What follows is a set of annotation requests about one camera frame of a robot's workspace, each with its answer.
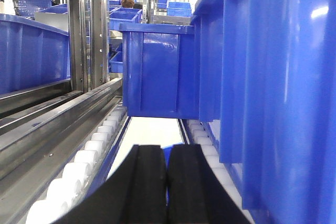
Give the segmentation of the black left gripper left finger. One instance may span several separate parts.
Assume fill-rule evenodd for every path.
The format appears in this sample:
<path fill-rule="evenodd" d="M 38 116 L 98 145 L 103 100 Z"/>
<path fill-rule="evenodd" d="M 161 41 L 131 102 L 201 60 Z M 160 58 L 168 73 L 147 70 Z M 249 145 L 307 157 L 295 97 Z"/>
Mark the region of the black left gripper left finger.
<path fill-rule="evenodd" d="M 134 145 L 92 195 L 56 223 L 165 223 L 166 165 L 158 145 Z"/>

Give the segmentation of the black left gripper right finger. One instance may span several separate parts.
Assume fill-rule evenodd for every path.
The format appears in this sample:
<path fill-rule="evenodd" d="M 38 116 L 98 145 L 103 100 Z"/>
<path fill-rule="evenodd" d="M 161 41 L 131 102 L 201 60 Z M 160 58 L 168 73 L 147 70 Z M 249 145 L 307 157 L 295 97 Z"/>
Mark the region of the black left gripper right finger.
<path fill-rule="evenodd" d="M 168 223 L 250 223 L 223 188 L 200 145 L 174 145 L 167 167 Z"/>

